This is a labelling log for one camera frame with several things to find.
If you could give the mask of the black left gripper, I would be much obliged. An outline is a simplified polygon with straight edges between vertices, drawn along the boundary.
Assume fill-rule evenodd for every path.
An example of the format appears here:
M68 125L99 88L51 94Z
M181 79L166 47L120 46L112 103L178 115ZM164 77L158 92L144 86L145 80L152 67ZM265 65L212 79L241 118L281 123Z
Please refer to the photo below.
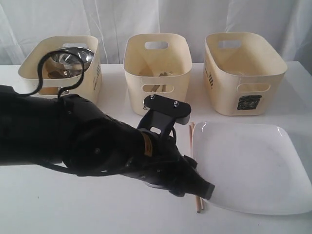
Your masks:
M211 199L215 185L197 173L197 162L180 153L174 137L131 129L124 133L124 140L125 176L177 197L192 194Z

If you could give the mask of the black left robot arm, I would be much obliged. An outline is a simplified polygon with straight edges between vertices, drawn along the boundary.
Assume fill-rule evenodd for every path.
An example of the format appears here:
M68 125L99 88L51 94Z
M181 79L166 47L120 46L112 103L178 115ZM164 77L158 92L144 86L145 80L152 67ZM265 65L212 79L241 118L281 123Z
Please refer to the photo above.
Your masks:
M24 97L3 85L0 163L36 164L80 177L123 175L178 197L210 199L215 186L176 146L174 125L188 123L190 105L159 95L144 103L148 112L134 128L79 95Z

